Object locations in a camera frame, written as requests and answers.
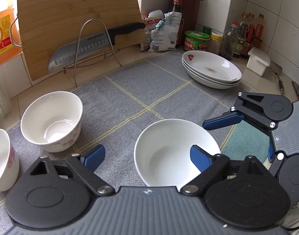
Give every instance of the beige tile counter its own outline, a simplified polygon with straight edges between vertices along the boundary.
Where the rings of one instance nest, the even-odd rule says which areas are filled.
[[[144,59],[149,59],[151,57],[163,54],[149,53],[146,51],[139,52],[139,50],[139,45],[122,49],[117,53],[117,58],[123,66],[127,66],[142,61]],[[263,77],[260,77],[246,68],[246,59],[233,58],[231,62],[233,62],[242,72],[242,82],[244,82],[254,91],[267,94],[280,94],[276,75],[269,68],[267,68]],[[114,57],[110,57],[107,60],[95,66],[77,69],[76,79],[78,86],[81,86],[86,82],[99,78],[105,74],[118,70],[119,68],[120,67],[115,61]],[[294,93],[291,79],[284,74],[282,74],[280,77],[284,84],[285,96],[289,98],[292,102],[296,101],[297,98]],[[25,90],[23,93],[19,94],[18,96],[12,99],[14,109],[12,113],[8,116],[0,118],[0,128],[7,129],[13,124],[15,124],[18,120],[21,119],[26,108],[35,99],[41,97],[42,95],[53,91],[71,91],[73,89],[73,70],[68,70],[66,73],[60,72],[34,85],[33,87]]]

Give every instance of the jar with yellow lid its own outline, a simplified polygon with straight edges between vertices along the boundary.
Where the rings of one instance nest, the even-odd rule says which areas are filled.
[[[221,33],[211,33],[207,51],[213,54],[218,55],[221,41],[222,41],[222,34]]]

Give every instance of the bamboo cutting board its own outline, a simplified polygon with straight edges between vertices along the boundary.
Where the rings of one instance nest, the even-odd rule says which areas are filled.
[[[52,54],[78,39],[82,25],[89,19],[102,20],[113,28],[143,22],[137,0],[17,0],[23,52],[33,81],[48,74]],[[101,23],[91,22],[82,37],[103,31]],[[145,41],[143,29],[116,36],[114,48],[125,48]],[[100,53],[109,51],[106,48]]]

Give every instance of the yellow label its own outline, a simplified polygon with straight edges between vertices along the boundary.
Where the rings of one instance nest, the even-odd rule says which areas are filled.
[[[10,24],[10,15],[0,19],[0,54],[13,47],[9,33]]]

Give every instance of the white lid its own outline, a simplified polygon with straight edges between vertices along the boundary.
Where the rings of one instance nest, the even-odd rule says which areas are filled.
[[[260,49],[258,49],[258,48],[252,48],[248,52],[248,54],[250,56],[254,56],[257,61],[260,61],[265,66],[270,67],[270,57],[269,57],[269,55],[266,54],[265,52],[261,51]]]

